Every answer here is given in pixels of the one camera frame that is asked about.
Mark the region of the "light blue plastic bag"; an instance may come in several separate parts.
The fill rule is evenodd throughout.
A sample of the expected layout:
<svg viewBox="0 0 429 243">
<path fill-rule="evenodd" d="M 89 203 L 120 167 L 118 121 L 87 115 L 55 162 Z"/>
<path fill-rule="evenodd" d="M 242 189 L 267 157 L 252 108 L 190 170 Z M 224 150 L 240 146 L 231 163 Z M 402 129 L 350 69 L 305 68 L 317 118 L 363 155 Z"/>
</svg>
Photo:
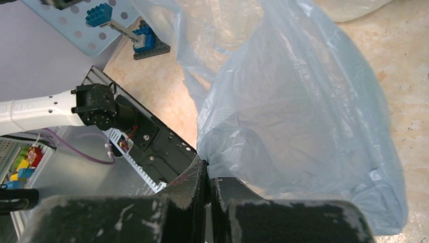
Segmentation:
<svg viewBox="0 0 429 243">
<path fill-rule="evenodd" d="M 210 177 L 267 198 L 344 199 L 375 235 L 407 223 L 388 104 L 361 52 L 313 1 L 133 1 L 176 52 Z"/>
</svg>

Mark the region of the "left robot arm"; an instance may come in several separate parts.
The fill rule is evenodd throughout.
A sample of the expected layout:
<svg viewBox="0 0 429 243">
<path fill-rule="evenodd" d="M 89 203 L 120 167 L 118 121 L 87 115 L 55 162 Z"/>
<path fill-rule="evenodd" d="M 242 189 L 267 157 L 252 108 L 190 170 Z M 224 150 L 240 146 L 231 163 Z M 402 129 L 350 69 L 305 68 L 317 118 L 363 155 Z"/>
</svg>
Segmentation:
<svg viewBox="0 0 429 243">
<path fill-rule="evenodd" d="M 96 126 L 129 131 L 135 109 L 119 104 L 104 84 L 81 85 L 51 96 L 1 102 L 1 135 L 58 126 Z"/>
</svg>

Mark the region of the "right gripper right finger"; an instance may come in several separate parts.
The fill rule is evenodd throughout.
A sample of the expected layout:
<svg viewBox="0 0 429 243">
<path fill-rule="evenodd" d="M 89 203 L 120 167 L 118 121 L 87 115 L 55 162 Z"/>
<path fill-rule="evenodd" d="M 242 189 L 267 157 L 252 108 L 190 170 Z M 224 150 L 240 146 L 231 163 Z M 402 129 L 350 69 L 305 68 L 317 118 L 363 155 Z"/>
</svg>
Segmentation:
<svg viewBox="0 0 429 243">
<path fill-rule="evenodd" d="M 210 180 L 215 242 L 374 242 L 361 211 L 342 200 L 268 200 L 237 178 Z"/>
</svg>

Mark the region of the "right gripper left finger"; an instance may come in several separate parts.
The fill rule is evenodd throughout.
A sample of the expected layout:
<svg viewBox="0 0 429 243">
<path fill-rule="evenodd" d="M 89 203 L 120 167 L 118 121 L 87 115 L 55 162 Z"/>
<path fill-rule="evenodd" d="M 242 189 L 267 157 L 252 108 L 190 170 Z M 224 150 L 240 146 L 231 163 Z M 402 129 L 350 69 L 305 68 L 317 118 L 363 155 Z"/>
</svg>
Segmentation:
<svg viewBox="0 0 429 243">
<path fill-rule="evenodd" d="M 20 242 L 204 242 L 207 162 L 195 158 L 152 196 L 52 196 Z"/>
</svg>

